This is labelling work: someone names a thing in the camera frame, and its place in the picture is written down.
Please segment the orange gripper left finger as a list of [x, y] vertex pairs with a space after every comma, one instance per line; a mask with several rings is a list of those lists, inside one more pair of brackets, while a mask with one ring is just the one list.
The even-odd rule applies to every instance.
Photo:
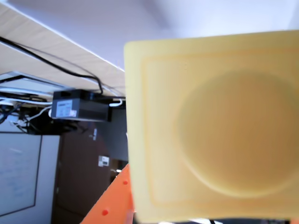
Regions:
[[134, 212], [129, 165], [126, 165], [81, 223], [131, 224]]

